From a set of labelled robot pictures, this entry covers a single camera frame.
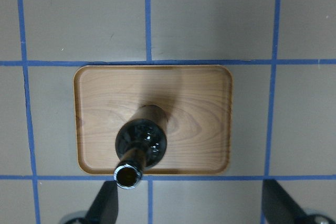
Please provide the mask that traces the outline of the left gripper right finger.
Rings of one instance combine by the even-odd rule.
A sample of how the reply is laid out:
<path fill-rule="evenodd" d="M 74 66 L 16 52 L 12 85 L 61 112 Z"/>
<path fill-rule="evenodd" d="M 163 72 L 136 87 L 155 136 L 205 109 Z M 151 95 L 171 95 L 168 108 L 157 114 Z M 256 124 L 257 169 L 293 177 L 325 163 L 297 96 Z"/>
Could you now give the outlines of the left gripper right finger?
<path fill-rule="evenodd" d="M 268 223 L 311 223 L 309 216 L 275 179 L 262 182 L 262 212 Z"/>

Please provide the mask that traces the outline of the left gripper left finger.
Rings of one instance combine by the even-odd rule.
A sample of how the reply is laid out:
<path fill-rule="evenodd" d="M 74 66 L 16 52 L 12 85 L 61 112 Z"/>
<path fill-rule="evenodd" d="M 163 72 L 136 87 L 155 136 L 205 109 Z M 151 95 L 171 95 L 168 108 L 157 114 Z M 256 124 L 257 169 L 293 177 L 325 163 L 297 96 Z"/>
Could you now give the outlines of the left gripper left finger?
<path fill-rule="evenodd" d="M 115 181 L 106 181 L 85 215 L 86 223 L 116 223 L 119 211 L 118 189 Z"/>

